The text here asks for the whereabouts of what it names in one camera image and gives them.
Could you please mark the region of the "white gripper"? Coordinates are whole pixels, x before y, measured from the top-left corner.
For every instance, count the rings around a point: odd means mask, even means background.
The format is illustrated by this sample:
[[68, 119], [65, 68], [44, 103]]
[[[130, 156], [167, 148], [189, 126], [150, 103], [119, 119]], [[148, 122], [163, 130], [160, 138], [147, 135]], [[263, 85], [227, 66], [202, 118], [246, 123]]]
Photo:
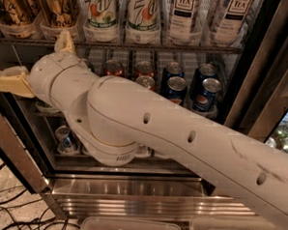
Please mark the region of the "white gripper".
[[69, 31], [62, 31], [55, 42], [53, 53], [43, 56], [31, 69], [15, 66], [0, 70], [0, 91], [51, 104], [51, 85], [60, 72], [79, 63]]

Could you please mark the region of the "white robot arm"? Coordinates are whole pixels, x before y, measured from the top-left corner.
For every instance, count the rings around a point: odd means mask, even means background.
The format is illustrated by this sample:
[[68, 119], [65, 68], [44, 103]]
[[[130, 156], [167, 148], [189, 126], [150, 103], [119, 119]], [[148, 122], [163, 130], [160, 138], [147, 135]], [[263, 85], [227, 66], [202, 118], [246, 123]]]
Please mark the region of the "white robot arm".
[[62, 32], [31, 69], [0, 71], [0, 91], [60, 110], [83, 146], [120, 165], [148, 146], [178, 161], [282, 230], [288, 230], [288, 154], [192, 113], [134, 81], [99, 77]]

